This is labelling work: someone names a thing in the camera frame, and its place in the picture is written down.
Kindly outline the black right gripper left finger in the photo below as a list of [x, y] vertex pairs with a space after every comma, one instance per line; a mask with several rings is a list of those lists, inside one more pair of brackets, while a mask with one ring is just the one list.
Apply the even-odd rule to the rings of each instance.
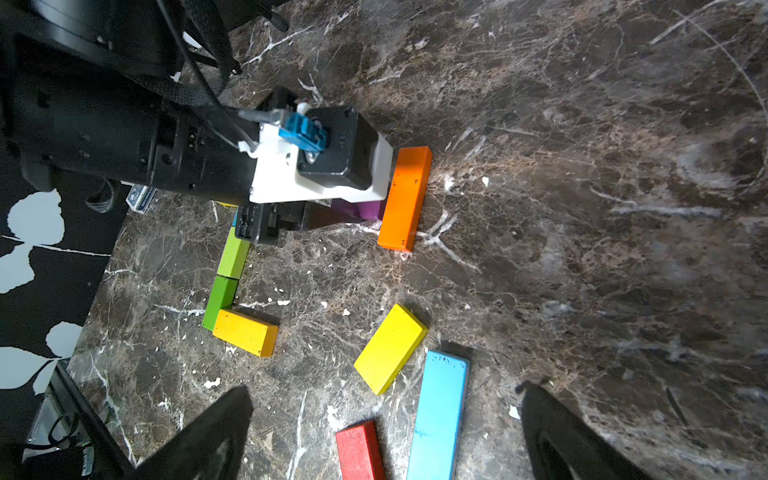
[[235, 479], [253, 406], [248, 388], [232, 388], [143, 461], [131, 479]]

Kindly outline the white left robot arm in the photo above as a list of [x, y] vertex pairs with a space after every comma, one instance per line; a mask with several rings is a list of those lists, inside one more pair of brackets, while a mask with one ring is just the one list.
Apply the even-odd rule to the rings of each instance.
[[245, 240], [338, 222], [307, 201], [250, 204], [255, 125], [219, 102], [240, 73], [229, 39], [287, 21], [273, 1], [5, 1], [1, 5], [1, 203], [77, 191], [112, 210], [139, 184], [238, 207]]

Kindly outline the orange block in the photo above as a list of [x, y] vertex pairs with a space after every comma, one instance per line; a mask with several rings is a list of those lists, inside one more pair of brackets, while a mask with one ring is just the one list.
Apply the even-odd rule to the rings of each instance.
[[377, 244], [411, 252], [416, 238], [432, 164], [427, 146], [399, 151]]

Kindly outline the red block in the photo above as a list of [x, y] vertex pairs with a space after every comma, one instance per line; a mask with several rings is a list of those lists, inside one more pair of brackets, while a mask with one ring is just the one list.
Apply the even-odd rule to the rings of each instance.
[[385, 480], [375, 422], [367, 420], [335, 434], [343, 480]]

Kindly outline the purple block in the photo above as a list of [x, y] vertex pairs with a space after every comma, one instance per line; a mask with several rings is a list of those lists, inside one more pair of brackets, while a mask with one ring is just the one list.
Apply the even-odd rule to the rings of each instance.
[[383, 219], [386, 201], [350, 203], [343, 199], [333, 199], [331, 208], [358, 219], [375, 221]]

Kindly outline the long yellow block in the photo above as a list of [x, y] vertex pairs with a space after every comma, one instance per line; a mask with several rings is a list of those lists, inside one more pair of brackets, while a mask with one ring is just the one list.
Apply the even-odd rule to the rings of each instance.
[[213, 335], [255, 356], [271, 357], [279, 328], [248, 315], [222, 309], [217, 315]]

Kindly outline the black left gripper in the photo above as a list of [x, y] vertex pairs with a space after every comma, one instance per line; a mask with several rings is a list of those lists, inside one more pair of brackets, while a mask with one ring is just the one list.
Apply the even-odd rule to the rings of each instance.
[[336, 212], [312, 202], [247, 204], [235, 219], [235, 237], [256, 244], [276, 245], [280, 232], [306, 231], [336, 223]]

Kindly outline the green block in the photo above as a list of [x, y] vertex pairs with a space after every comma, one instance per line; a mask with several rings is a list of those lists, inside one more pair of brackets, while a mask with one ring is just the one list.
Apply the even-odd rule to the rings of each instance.
[[232, 306], [238, 284], [238, 279], [219, 275], [216, 276], [202, 321], [202, 326], [205, 329], [213, 331], [219, 311], [222, 309], [229, 309]]

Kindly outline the pale yellow block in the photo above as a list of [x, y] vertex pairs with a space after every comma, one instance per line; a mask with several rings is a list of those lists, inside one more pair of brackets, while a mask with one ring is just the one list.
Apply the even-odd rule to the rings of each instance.
[[245, 268], [250, 246], [251, 243], [248, 240], [243, 240], [236, 236], [236, 228], [232, 226], [228, 233], [217, 274], [239, 280]]

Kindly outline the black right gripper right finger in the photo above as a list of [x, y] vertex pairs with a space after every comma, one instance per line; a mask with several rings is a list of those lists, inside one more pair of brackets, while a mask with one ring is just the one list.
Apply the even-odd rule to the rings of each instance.
[[537, 479], [647, 479], [578, 416], [538, 384], [524, 382], [521, 422]]

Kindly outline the light blue block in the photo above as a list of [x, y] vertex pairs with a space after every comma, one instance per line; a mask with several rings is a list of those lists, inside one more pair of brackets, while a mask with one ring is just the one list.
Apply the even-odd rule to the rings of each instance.
[[464, 358], [439, 351], [427, 353], [408, 479], [453, 477], [469, 368]]

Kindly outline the small yellow block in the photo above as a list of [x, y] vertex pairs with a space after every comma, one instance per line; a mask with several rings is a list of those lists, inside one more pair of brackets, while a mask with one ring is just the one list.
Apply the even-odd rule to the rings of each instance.
[[354, 362], [375, 395], [382, 395], [428, 333], [410, 310], [395, 304]]

